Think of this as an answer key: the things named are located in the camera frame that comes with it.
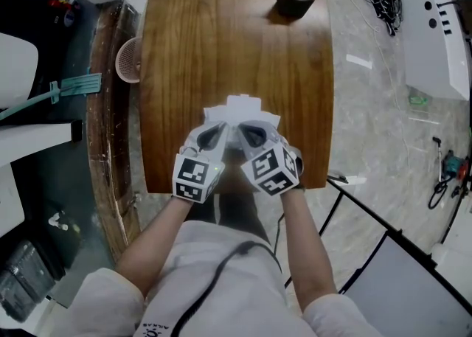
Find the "white panel with black frame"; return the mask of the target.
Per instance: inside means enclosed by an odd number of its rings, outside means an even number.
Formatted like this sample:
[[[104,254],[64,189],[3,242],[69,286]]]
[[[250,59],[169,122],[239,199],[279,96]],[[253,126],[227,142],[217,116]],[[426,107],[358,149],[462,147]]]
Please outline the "white panel with black frame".
[[[432,258],[330,177],[338,191],[329,216],[343,198],[385,232],[361,268],[339,291],[357,304],[383,337],[472,337],[472,304],[436,270]]]

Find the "person's right forearm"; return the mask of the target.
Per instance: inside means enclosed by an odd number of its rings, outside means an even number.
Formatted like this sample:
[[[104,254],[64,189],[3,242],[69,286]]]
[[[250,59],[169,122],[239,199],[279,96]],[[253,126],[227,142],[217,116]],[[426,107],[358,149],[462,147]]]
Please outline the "person's right forearm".
[[[284,192],[281,201],[289,270],[300,309],[305,310],[316,299],[337,292],[333,269],[304,191],[292,189]]]

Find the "person's black trousers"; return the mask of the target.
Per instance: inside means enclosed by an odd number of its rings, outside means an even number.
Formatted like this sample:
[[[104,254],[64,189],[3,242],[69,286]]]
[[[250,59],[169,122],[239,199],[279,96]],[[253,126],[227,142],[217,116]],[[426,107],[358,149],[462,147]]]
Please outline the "person's black trousers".
[[[203,204],[193,204],[185,221],[219,224],[230,229],[247,232],[269,243],[268,235],[258,217],[254,196],[251,193],[218,195],[220,220],[216,220],[215,196],[211,194]]]

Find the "white rounded seat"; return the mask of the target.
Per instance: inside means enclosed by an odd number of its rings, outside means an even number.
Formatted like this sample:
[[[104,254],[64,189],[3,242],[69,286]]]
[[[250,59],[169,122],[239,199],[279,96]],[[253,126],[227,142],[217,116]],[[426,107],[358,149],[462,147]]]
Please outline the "white rounded seat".
[[[0,237],[19,226],[25,220],[12,167],[0,167]]]

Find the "pink mesh wastebasket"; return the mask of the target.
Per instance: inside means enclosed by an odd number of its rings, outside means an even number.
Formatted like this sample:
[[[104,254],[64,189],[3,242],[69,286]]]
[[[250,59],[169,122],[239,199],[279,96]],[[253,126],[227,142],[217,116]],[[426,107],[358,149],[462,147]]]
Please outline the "pink mesh wastebasket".
[[[115,69],[119,78],[126,83],[140,81],[142,39],[135,37],[126,41],[115,59]]]

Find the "white cabinet with holes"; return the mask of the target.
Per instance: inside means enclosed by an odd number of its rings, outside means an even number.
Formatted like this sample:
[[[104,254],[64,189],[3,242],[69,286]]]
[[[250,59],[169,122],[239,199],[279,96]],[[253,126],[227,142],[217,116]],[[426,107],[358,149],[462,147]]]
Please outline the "white cabinet with holes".
[[[431,97],[469,100],[470,55],[454,0],[401,0],[406,84]]]

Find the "white black curved kiosk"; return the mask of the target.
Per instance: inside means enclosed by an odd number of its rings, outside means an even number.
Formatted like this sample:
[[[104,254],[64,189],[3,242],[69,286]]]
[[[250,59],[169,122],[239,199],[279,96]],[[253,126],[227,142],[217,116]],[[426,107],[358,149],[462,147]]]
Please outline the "white black curved kiosk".
[[[38,66],[35,45],[0,33],[0,167],[66,142],[83,138],[83,122],[2,126],[1,122],[33,105],[49,100],[58,103],[63,93],[80,86],[52,81],[49,90],[29,97]]]

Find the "black wrapped box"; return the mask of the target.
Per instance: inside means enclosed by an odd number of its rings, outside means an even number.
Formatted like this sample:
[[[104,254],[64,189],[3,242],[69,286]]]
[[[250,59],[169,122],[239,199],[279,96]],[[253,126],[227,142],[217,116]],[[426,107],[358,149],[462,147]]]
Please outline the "black wrapped box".
[[[0,305],[17,322],[25,322],[55,286],[36,247],[23,240],[0,270]]]

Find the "teal flat mop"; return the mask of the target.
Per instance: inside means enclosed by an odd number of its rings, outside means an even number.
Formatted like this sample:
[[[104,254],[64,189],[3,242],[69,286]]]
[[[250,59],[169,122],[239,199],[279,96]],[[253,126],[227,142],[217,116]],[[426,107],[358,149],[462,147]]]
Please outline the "teal flat mop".
[[[102,74],[86,74],[78,77],[70,77],[49,83],[49,91],[32,97],[16,106],[7,108],[0,112],[0,121],[23,111],[30,106],[49,100],[51,104],[59,102],[61,97],[73,97],[77,95],[96,94],[101,90]]]

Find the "person's white shirt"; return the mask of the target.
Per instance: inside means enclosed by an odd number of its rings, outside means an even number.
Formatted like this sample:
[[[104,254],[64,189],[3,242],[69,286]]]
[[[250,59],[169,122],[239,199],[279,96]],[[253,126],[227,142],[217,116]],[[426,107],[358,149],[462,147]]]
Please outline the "person's white shirt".
[[[225,263],[219,280],[179,337],[381,337],[340,294],[323,296],[296,315],[286,304],[281,270],[266,243],[230,256],[250,239],[225,226],[187,221],[148,298],[101,268],[84,279],[54,337],[170,337],[219,263]]]

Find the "person's left forearm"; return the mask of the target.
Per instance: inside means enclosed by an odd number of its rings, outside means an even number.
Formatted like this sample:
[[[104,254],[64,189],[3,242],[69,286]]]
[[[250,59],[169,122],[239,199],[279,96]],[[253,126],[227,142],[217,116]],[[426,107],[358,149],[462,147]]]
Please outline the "person's left forearm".
[[[158,279],[192,203],[172,197],[120,257],[116,272],[147,296]]]

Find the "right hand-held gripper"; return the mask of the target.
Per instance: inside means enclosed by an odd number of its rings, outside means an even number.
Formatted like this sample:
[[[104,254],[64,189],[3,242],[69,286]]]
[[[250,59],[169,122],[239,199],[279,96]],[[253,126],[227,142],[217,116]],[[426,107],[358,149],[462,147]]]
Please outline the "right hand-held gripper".
[[[241,170],[250,184],[266,195],[281,195],[298,187],[303,171],[300,151],[283,142],[273,144],[254,157],[254,142],[267,142],[277,137],[276,128],[266,121],[249,120],[232,128],[232,147],[242,150],[249,159]]]

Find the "white tissue pack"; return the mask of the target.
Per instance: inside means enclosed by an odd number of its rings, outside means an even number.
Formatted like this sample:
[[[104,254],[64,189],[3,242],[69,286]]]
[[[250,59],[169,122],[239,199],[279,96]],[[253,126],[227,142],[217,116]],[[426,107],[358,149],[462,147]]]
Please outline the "white tissue pack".
[[[237,126],[247,121],[269,122],[278,128],[280,116],[262,109],[262,100],[250,97],[248,94],[229,95],[225,105],[204,108],[204,122],[226,122],[229,126],[229,135],[226,148],[241,149],[237,136]]]

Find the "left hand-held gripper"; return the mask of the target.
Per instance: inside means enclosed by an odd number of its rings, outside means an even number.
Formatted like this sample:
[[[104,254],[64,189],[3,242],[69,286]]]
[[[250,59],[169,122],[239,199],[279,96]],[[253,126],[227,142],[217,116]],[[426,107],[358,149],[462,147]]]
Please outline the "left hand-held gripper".
[[[225,169],[223,152],[229,135],[227,123],[205,123],[194,128],[176,155],[173,196],[203,204],[216,188]]]

